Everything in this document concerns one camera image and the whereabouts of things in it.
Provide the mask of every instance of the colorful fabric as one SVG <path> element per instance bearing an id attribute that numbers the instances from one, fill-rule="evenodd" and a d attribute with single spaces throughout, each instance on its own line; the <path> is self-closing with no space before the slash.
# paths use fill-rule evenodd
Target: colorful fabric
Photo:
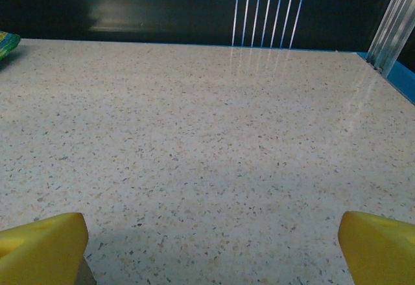
<path id="1" fill-rule="evenodd" d="M 7 56 L 20 42 L 18 34 L 0 31 L 0 60 Z"/>

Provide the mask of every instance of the speckled countertop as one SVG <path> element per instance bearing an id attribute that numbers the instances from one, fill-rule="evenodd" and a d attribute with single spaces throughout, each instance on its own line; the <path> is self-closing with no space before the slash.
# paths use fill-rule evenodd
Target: speckled countertop
<path id="1" fill-rule="evenodd" d="M 342 213 L 415 222 L 415 110 L 356 54 L 23 40 L 0 229 L 83 212 L 107 284 L 352 284 Z"/>

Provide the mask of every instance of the blue edge trim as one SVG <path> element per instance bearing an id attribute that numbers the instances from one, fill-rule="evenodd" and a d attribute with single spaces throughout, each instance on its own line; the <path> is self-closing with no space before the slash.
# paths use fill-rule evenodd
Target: blue edge trim
<path id="1" fill-rule="evenodd" d="M 366 60 L 366 52 L 357 53 L 361 58 Z M 397 89 L 404 97 L 415 105 L 415 73 L 404 65 L 395 62 L 392 70 L 388 74 L 388 81 L 395 89 Z"/>

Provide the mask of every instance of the white line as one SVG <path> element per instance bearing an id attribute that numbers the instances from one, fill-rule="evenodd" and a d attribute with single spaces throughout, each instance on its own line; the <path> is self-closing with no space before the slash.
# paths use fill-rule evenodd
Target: white line
<path id="1" fill-rule="evenodd" d="M 292 35 L 291 35 L 291 41 L 290 41 L 290 47 L 289 47 L 289 49 L 291 49 L 292 41 L 294 40 L 294 35 L 296 33 L 298 16 L 300 15 L 300 10 L 301 10 L 301 4 L 302 3 L 303 3 L 303 0 L 300 0 L 300 4 L 298 5 L 298 10 L 297 10 L 296 21 L 294 22 L 294 28 L 292 29 Z"/>
<path id="2" fill-rule="evenodd" d="M 261 47 L 262 47 L 262 46 L 263 46 L 263 44 L 264 44 L 265 27 L 267 26 L 267 19 L 268 19 L 268 11 L 269 11 L 269 9 L 270 9 L 270 2 L 271 2 L 271 0 L 268 0 L 268 3 L 267 3 L 267 12 L 265 13 L 264 27 L 263 27 L 263 29 L 262 29 Z"/>
<path id="3" fill-rule="evenodd" d="M 252 31 L 251 47 L 254 46 L 255 28 L 257 27 L 258 7 L 259 7 L 259 0 L 257 0 L 257 9 L 255 10 L 254 29 Z"/>
<path id="4" fill-rule="evenodd" d="M 284 34 L 285 34 L 285 29 L 287 28 L 288 14 L 290 13 L 291 1 L 292 0 L 288 2 L 287 15 L 285 16 L 284 29 L 283 29 L 283 34 L 281 35 L 281 42 L 279 43 L 279 48 L 282 48 L 283 46 Z"/>
<path id="5" fill-rule="evenodd" d="M 280 4 L 281 4 L 281 0 L 278 0 L 277 14 L 275 15 L 274 28 L 272 29 L 272 37 L 271 37 L 271 45 L 270 45 L 270 47 L 272 47 L 272 45 L 274 44 L 275 28 L 277 26 L 277 20 L 278 20 L 278 14 L 279 14 L 279 6 L 280 6 Z"/>
<path id="6" fill-rule="evenodd" d="M 245 18 L 244 18 L 244 30 L 242 33 L 242 44 L 241 46 L 244 46 L 244 41 L 245 41 L 245 28 L 246 28 L 246 16 L 248 15 L 248 4 L 249 4 L 249 0 L 246 0 L 246 5 L 245 5 Z"/>
<path id="7" fill-rule="evenodd" d="M 236 15 L 238 11 L 238 0 L 235 1 L 235 16 L 233 17 L 233 34 L 232 34 L 232 46 L 235 42 L 235 28 L 236 28 Z"/>

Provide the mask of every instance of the black backdrop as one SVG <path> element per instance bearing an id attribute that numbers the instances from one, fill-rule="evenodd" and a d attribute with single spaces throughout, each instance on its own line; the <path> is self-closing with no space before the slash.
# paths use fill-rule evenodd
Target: black backdrop
<path id="1" fill-rule="evenodd" d="M 238 0 L 235 45 L 270 47 L 279 0 Z M 298 21 L 296 16 L 301 2 Z M 273 47 L 367 51 L 389 0 L 281 0 Z M 255 15 L 257 23 L 254 30 Z M 26 38 L 231 45 L 235 0 L 0 0 L 0 29 Z"/>

